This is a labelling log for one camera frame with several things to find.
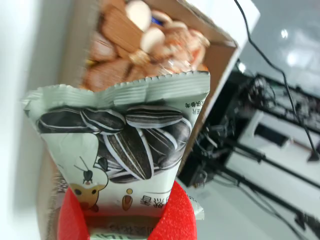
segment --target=wire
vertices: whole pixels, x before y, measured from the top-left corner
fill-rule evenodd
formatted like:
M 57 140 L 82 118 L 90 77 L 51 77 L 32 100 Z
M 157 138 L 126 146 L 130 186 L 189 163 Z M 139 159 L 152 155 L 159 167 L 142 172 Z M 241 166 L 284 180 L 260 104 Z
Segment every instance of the wire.
M 260 202 L 258 202 L 248 191 L 246 191 L 243 187 L 241 187 L 240 185 L 238 185 L 236 182 L 236 180 L 231 180 L 227 177 L 224 177 L 223 175 L 220 175 L 220 177 L 227 179 L 228 181 L 230 181 L 231 183 L 226 183 L 223 181 L 219 181 L 217 179 L 213 179 L 214 182 L 216 182 L 217 184 L 224 186 L 224 187 L 228 187 L 228 188 L 237 188 L 239 190 L 241 190 L 241 192 L 243 192 L 253 203 L 255 203 L 260 209 L 262 209 L 265 213 L 269 214 L 270 216 L 279 219 L 280 221 L 282 221 L 285 225 L 288 226 L 288 228 L 294 233 L 294 235 L 299 239 L 299 240 L 308 240 L 308 238 L 306 238 L 305 236 L 303 236 L 300 232 L 298 232 L 297 229 L 295 229 L 294 226 L 292 226 L 283 216 L 280 215 L 280 213 L 278 213 L 275 208 L 273 206 L 271 206 L 270 203 L 268 203 L 264 198 L 261 197 L 260 194 L 258 194 L 256 191 L 254 191 L 253 189 L 250 188 L 250 190 L 256 194 L 256 196 L 265 204 L 267 205 L 267 207 L 263 206 Z
M 247 21 L 247 17 L 246 17 L 246 14 L 244 12 L 244 10 L 242 9 L 241 5 L 239 4 L 238 0 L 234 0 L 235 4 L 237 5 L 237 7 L 239 8 L 241 14 L 242 14 L 242 17 L 243 17 L 243 20 L 244 20 L 244 23 L 245 23 L 245 29 L 246 29 L 246 34 L 247 34 L 247 37 L 248 37 L 248 41 L 249 43 L 254 47 L 254 49 L 260 54 L 260 56 L 266 61 L 266 63 L 271 67 L 273 68 L 274 70 L 276 70 L 278 73 L 282 74 L 283 76 L 283 81 L 284 81 L 284 86 L 285 86 L 285 90 L 288 94 L 288 97 L 289 97 L 289 100 L 290 100 L 290 103 L 291 103 L 291 107 L 292 107 L 292 111 L 293 111 L 293 115 L 294 117 L 297 119 L 298 123 L 300 124 L 300 126 L 305 130 L 305 133 L 309 139 L 309 142 L 310 142 L 310 145 L 311 145 L 311 148 L 312 150 L 314 151 L 314 154 L 316 154 L 318 156 L 318 159 L 319 159 L 319 155 L 318 155 L 318 152 L 315 148 L 315 145 L 312 141 L 312 138 L 310 136 L 310 132 L 309 130 L 307 129 L 306 125 L 304 124 L 304 121 L 300 119 L 300 117 L 297 115 L 297 111 L 296 111 L 296 106 L 295 106 L 295 103 L 294 103 L 294 100 L 292 99 L 292 96 L 291 96 L 291 92 L 290 92 L 290 89 L 289 89 L 289 85 L 288 85 L 288 81 L 287 81 L 287 76 L 285 74 L 285 72 L 277 67 L 276 65 L 274 65 L 269 59 L 268 57 L 261 51 L 261 49 L 255 44 L 255 42 L 251 39 L 251 34 L 250 34 L 250 30 L 249 30 L 249 26 L 248 26 L 248 21 Z

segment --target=snack bag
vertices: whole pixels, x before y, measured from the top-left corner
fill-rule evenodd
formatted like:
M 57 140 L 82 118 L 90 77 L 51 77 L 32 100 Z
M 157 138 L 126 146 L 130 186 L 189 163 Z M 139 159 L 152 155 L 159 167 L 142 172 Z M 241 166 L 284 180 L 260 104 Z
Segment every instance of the snack bag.
M 160 217 L 209 90 L 208 72 L 184 72 L 22 102 L 85 215 Z

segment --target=sunflower seed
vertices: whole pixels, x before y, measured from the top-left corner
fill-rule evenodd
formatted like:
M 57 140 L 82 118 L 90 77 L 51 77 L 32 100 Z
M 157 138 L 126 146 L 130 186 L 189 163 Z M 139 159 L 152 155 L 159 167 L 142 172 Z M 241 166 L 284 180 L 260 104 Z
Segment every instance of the sunflower seed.
M 168 170 L 176 166 L 178 163 L 180 163 L 182 156 L 185 152 L 185 147 L 181 148 L 180 150 L 173 152 L 172 154 L 162 157 L 159 159 L 159 168 L 161 170 Z
M 123 170 L 124 168 L 117 162 L 107 149 L 105 140 L 101 134 L 96 135 L 99 140 L 98 156 L 107 159 L 108 170 Z
M 80 115 L 81 109 L 63 106 L 43 114 L 36 125 L 42 134 L 54 133 L 91 133 Z
M 182 118 L 181 121 L 173 125 L 165 126 L 163 130 L 174 136 L 178 144 L 177 149 L 179 150 L 187 144 L 192 131 L 192 125 L 187 119 Z
M 126 170 L 121 170 L 118 172 L 115 172 L 113 174 L 108 174 L 108 177 L 111 182 L 117 183 L 117 184 L 125 184 L 125 183 L 131 183 L 134 181 L 138 181 L 136 177 L 131 175 Z
M 112 135 L 124 129 L 126 120 L 118 112 L 111 109 L 85 108 L 81 112 L 84 123 L 94 131 L 102 134 Z
M 179 122 L 182 112 L 169 106 L 134 106 L 127 110 L 126 122 L 135 128 L 163 128 Z
M 151 149 L 154 163 L 158 164 L 160 158 L 176 151 L 177 141 L 170 133 L 160 128 L 142 129 L 142 132 Z
M 114 135 L 103 135 L 107 149 L 116 161 L 140 180 L 150 179 L 154 163 L 148 142 L 139 128 L 126 125 Z

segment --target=red foam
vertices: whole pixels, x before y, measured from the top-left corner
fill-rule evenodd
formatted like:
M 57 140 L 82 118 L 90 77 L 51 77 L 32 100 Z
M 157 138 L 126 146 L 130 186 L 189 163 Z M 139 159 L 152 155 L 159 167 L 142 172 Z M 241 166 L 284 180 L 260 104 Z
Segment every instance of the red foam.
M 80 204 L 68 189 L 60 210 L 58 240 L 89 240 Z M 197 226 L 194 210 L 183 188 L 175 181 L 170 198 L 158 224 L 148 240 L 196 240 Z

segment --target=cartoon character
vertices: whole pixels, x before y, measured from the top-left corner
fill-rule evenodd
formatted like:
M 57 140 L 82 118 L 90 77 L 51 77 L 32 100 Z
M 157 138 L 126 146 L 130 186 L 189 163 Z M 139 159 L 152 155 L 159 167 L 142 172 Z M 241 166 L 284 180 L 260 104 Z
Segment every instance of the cartoon character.
M 98 157 L 97 136 L 93 133 L 46 133 L 41 136 L 81 208 L 98 212 L 99 191 L 108 185 L 109 178 L 106 174 L 108 161 Z M 103 169 L 94 166 L 97 159 Z

